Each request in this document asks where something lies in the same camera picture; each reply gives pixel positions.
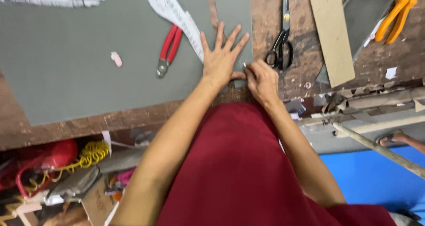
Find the wooden workbench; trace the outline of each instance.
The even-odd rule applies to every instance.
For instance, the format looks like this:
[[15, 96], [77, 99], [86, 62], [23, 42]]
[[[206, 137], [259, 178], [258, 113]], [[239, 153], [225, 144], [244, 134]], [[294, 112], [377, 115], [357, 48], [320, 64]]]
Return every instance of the wooden workbench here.
[[[251, 5], [254, 58], [263, 58], [279, 33], [280, 0], [251, 0]], [[371, 42], [364, 48], [354, 62], [356, 78], [336, 89], [315, 82], [323, 65], [323, 57], [309, 0], [290, 0], [290, 10], [290, 41], [294, 44], [295, 56], [290, 70], [280, 73], [279, 94], [282, 100], [308, 97], [341, 88], [383, 84], [390, 81], [385, 78], [386, 69], [395, 66], [398, 66], [396, 81], [425, 77], [425, 0], [419, 0], [411, 9], [406, 25], [394, 44], [385, 45], [384, 41]], [[309, 89], [305, 87], [307, 82], [312, 84]], [[248, 100], [252, 100], [252, 96], [247, 88], [230, 87], [227, 93], [217, 96], [213, 105]], [[165, 122], [180, 104], [181, 101], [174, 101], [31, 127], [12, 90], [0, 74], [0, 150], [99, 134], [103, 130], [117, 131], [160, 124]]]

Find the maroon shirt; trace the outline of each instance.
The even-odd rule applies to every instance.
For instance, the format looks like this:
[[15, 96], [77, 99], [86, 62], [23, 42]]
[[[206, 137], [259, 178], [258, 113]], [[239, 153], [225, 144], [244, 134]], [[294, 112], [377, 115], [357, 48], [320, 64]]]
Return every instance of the maroon shirt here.
[[161, 225], [395, 225], [375, 205], [323, 208], [306, 197], [258, 104], [207, 111], [159, 216]]

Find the blue floor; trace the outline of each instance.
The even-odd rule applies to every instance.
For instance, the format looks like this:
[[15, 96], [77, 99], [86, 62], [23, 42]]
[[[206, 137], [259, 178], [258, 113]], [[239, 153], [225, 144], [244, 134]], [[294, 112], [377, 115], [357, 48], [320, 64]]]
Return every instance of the blue floor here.
[[[391, 149], [425, 167], [413, 147]], [[425, 180], [374, 151], [322, 155], [348, 203], [381, 204], [389, 211], [409, 209], [425, 224]]]

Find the wooden pole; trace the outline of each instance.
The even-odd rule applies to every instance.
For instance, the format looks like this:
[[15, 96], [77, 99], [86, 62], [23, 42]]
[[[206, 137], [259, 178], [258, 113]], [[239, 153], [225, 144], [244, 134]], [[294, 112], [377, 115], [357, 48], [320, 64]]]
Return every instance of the wooden pole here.
[[422, 177], [423, 179], [425, 179], [425, 168], [424, 167], [422, 167], [418, 164], [415, 164], [415, 163], [411, 162], [410, 160], [390, 151], [388, 148], [383, 147], [383, 146], [377, 144], [376, 142], [373, 142], [373, 141], [369, 140], [368, 138], [360, 135], [359, 133], [342, 126], [340, 123], [333, 123], [332, 125], [338, 131], [341, 131], [341, 132], [348, 134], [354, 140], [362, 143], [363, 145], [365, 145], [365, 146], [371, 148], [372, 150], [380, 153], [381, 155], [385, 156], [386, 158], [389, 158], [390, 160], [394, 161], [395, 163], [397, 163], [397, 164], [401, 165], [402, 167], [410, 170], [412, 173], [418, 175], [419, 177]]

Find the orange handle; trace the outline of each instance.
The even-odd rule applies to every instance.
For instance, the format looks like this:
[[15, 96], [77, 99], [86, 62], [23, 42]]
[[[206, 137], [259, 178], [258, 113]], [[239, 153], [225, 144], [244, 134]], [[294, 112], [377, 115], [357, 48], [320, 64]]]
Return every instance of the orange handle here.
[[401, 29], [404, 27], [404, 23], [406, 22], [407, 14], [409, 14], [409, 10], [411, 7], [413, 7], [415, 4], [417, 4], [418, 0], [409, 0], [409, 3], [407, 3], [406, 6], [400, 11], [400, 14], [397, 18], [396, 25], [394, 26], [393, 31], [391, 31], [390, 36], [385, 41], [387, 44], [392, 44], [398, 37], [398, 35], [401, 32]]
[[384, 21], [382, 21], [378, 31], [375, 34], [376, 42], [379, 42], [384, 38], [384, 34], [385, 31], [387, 31], [388, 26], [408, 2], [409, 0], [396, 0], [396, 6], [393, 8], [393, 10], [391, 10], [390, 14], [384, 19]]

